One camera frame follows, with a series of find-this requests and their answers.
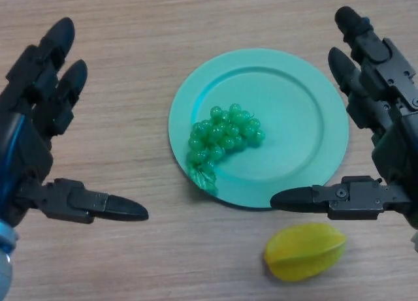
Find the round plate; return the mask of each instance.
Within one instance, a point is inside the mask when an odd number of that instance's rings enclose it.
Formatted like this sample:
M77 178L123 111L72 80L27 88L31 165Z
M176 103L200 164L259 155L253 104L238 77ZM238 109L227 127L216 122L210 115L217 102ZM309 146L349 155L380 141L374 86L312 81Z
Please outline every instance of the round plate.
M283 190L323 185L347 148L348 119L339 93L324 74L299 57L276 50L245 49L217 56L196 69L178 90L169 137L186 169L191 126L210 109L238 103L261 122L259 148L232 154L216 168L215 197L250 208L270 208Z

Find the table surface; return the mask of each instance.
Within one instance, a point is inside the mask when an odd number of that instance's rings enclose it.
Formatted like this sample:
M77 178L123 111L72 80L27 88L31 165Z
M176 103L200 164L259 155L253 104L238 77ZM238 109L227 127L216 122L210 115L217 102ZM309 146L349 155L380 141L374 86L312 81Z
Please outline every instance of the table surface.
M75 119L54 140L50 179L145 205L150 220L77 225L32 211L18 226L12 300L415 300L414 231L397 214L379 221L245 212L190 187L167 140L177 88L203 61L248 47L284 50L330 80L328 50L348 52L334 13L350 5L369 16L418 67L418 0L0 0L0 74L26 45L70 16L76 40L67 66L85 59L89 79ZM370 132L350 122L349 149L330 183L377 176ZM348 237L331 270L283 284L261 262L267 240L296 223L332 223Z

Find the green grapes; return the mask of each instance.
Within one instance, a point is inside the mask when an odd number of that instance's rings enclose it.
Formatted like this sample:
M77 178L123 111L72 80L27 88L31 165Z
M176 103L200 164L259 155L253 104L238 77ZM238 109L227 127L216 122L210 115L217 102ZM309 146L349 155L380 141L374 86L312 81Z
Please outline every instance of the green grapes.
M205 178L215 178L215 165L227 153L243 151L249 143L260 146L265 137L260 130L260 121L242 110L239 104L232 104L229 110L214 106L210 110L210 119L192 126L187 163L197 170L194 174L205 173Z

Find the grape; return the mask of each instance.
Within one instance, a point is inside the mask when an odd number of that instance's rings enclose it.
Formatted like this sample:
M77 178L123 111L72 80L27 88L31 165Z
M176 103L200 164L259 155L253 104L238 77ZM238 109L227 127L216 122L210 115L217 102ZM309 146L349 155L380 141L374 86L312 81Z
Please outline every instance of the grape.
M218 128L222 130L222 133L226 133L227 131L227 124L226 123L220 123L217 125Z
M266 135L261 130L258 130L254 135L253 139L256 145L260 145L264 139L266 138Z
M203 142L200 141L199 139L196 138L190 138L189 139L189 147L193 150L193 151L199 151L203 149Z
M231 116L234 116L234 115L236 115L237 113L239 113L239 112L241 112L241 106L239 105L239 104L232 104L230 107L229 107L229 114L231 115Z
M215 163L211 160L202 164L202 170L206 173L212 173L215 169Z
M221 118L221 116L222 116L222 108L220 108L219 106L212 107L212 109L210 110L210 117L214 121L217 121Z
M242 112L239 112L232 117L231 121L239 126L246 122L246 118Z
M250 138L255 134L255 129L252 126L250 126L248 123L243 125L240 131L241 131L241 134L246 138Z
M260 127L260 121L257 118L251 118L248 123L255 130L257 130Z
M224 136L221 141L219 141L219 145L224 148L225 150L231 150L234 148L235 143L234 139L230 136Z
M240 133L240 129L238 128L238 126L233 125L232 123L230 123L227 126L226 132L229 136L238 136Z
M213 161L220 160L225 155L225 150L218 145L213 146L209 151L209 158Z
M249 121L249 119L251 118L251 114L249 112L247 112L246 110L243 110L241 113L244 117L244 121L245 122Z
M223 136L223 130L222 128L219 128L219 126L215 125L209 130L209 141L210 142L217 142L220 138Z
M201 164L208 157L208 152L206 150L202 151L190 151L187 154L187 159L193 163Z
M199 140L199 139L200 139L200 137L199 137L198 135L196 135L196 133L195 133L194 131L192 131L192 132L190 133L190 139L197 139L197 140Z
M205 119L204 121L202 121L202 123L201 123L201 124L203 125L203 127L204 127L207 131L209 131L209 130L210 130L210 128L211 128L211 126L213 126L212 121L210 121L210 120L208 120L208 119Z
M201 137L201 138L206 136L206 133L207 133L207 130L202 123L193 124L192 130L198 137Z
M240 135L234 137L235 149L242 151L247 148L247 140L242 138Z
M222 111L221 122L223 123L229 122L229 112L227 110Z

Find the robotic hand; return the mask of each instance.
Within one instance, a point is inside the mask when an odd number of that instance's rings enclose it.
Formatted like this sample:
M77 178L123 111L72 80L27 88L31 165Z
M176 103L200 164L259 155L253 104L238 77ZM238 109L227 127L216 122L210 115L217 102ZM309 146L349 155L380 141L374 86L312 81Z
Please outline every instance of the robotic hand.
M56 23L38 46L28 46L8 72L0 95L0 299L10 287L14 227L30 208L47 217L90 224L148 219L147 210L126 198L86 190L82 182L56 179L42 185L53 158L51 138L62 135L87 80L80 60L57 79L74 40L69 18Z
M418 229L418 90L415 71L389 40L380 40L367 18L349 7L335 21L351 48L328 55L332 75L348 96L347 112L358 128L373 132L373 162L382 180L369 176L342 178L323 187L301 187L274 195L271 206L292 212L328 213L330 219L377 219L396 211Z

